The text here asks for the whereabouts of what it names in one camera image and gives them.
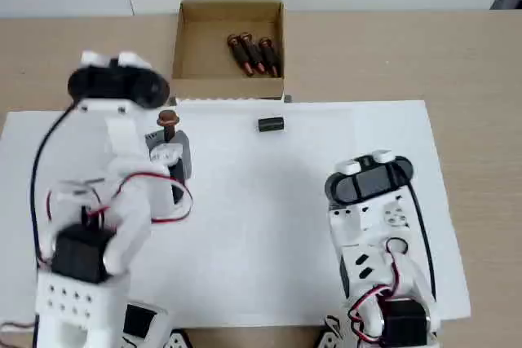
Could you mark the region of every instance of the screw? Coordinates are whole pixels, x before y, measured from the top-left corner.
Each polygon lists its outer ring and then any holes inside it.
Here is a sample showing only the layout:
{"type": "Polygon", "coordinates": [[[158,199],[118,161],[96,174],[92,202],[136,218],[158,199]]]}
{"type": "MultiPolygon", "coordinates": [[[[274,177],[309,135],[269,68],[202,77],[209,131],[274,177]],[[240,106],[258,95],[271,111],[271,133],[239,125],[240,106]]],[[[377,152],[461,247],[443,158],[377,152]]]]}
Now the screw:
{"type": "Polygon", "coordinates": [[[265,64],[268,67],[268,71],[272,74],[273,77],[278,77],[279,73],[277,72],[277,55],[274,50],[272,40],[268,37],[262,37],[259,39],[259,49],[263,54],[263,58],[265,64]]]}
{"type": "Polygon", "coordinates": [[[258,48],[256,48],[252,42],[252,34],[241,33],[239,35],[239,39],[241,44],[243,44],[243,47],[245,48],[245,51],[248,54],[252,64],[258,69],[259,73],[265,73],[266,69],[264,69],[261,54],[259,53],[258,48]]]}
{"type": "Polygon", "coordinates": [[[175,126],[178,123],[179,117],[174,110],[162,110],[157,116],[157,124],[163,127],[165,143],[169,143],[174,138],[175,126]]]}
{"type": "Polygon", "coordinates": [[[245,71],[246,76],[253,76],[254,70],[250,65],[250,61],[248,59],[248,55],[245,52],[245,49],[243,48],[243,46],[241,46],[241,43],[239,42],[239,37],[236,34],[229,35],[227,38],[227,44],[230,47],[230,50],[232,51],[234,59],[239,64],[241,69],[245,71]]]}

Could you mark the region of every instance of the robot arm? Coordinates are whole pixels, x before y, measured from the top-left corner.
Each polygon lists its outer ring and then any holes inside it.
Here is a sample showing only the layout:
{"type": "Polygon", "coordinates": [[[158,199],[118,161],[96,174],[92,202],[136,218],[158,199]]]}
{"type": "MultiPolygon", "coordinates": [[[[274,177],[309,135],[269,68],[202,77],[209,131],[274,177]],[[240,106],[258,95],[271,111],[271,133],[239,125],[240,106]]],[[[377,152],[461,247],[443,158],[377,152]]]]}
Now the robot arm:
{"type": "MultiPolygon", "coordinates": [[[[139,336],[144,346],[163,346],[171,334],[168,313],[128,306],[127,294],[129,264],[148,238],[153,218],[180,219],[192,206],[185,177],[176,182],[168,166],[184,158],[183,149],[173,145],[163,148],[167,157],[151,154],[135,121],[166,101],[168,84],[129,53],[108,59],[89,52],[82,64],[69,79],[69,93],[81,100],[79,115],[104,118],[113,159],[100,181],[75,179],[80,192],[52,190],[55,216],[51,220],[49,215],[41,234],[46,265],[38,271],[37,347],[119,347],[124,332],[133,337],[141,333],[132,334],[126,323],[124,328],[129,308],[153,317],[153,336],[139,336]],[[181,197],[174,198],[173,187],[181,197]]],[[[164,142],[155,147],[161,150],[164,142]]]]}
{"type": "MultiPolygon", "coordinates": [[[[411,220],[417,218],[410,212],[413,173],[406,158],[377,151],[336,165],[326,182],[330,230],[347,297],[347,326],[339,346],[438,346],[436,300],[418,265],[431,261],[424,258],[429,247],[412,231],[421,226],[411,220]]],[[[325,341],[318,346],[327,347],[325,341]]]]}

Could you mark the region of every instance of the table surface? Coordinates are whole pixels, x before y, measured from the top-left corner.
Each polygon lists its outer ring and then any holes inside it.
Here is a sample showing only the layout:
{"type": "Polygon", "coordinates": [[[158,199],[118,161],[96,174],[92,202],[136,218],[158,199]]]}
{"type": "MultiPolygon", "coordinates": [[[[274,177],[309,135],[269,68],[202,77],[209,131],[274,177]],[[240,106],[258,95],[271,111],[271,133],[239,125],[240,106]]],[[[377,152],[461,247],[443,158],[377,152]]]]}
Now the table surface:
{"type": "MultiPolygon", "coordinates": [[[[0,20],[0,126],[9,110],[64,107],[84,49],[136,51],[170,76],[175,26],[175,15],[0,20]]],[[[426,100],[472,307],[471,319],[443,325],[441,340],[490,348],[498,331],[518,341],[522,12],[288,13],[285,55],[294,101],[426,100]]],[[[317,329],[190,335],[195,347],[312,347],[317,329]]]]}

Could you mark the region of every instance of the black cylinder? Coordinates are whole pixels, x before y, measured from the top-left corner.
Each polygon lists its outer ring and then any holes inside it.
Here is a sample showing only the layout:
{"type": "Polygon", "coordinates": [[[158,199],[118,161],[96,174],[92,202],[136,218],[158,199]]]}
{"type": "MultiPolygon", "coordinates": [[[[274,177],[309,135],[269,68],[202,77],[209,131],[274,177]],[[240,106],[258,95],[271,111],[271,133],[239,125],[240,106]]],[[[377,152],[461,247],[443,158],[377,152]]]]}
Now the black cylinder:
{"type": "Polygon", "coordinates": [[[283,117],[270,117],[258,119],[259,132],[269,132],[271,130],[285,129],[285,119],[283,117]]]}

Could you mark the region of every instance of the cardboard box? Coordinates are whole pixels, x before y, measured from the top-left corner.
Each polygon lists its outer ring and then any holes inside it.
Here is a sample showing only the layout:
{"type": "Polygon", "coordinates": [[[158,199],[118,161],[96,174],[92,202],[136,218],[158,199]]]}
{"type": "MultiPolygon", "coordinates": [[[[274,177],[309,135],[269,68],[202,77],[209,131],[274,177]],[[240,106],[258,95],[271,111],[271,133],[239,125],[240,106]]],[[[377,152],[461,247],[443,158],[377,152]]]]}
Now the cardboard box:
{"type": "Polygon", "coordinates": [[[183,0],[179,8],[173,82],[192,99],[280,99],[284,81],[284,6],[273,0],[183,0]],[[228,48],[227,37],[270,37],[281,57],[281,77],[247,77],[228,48]]]}

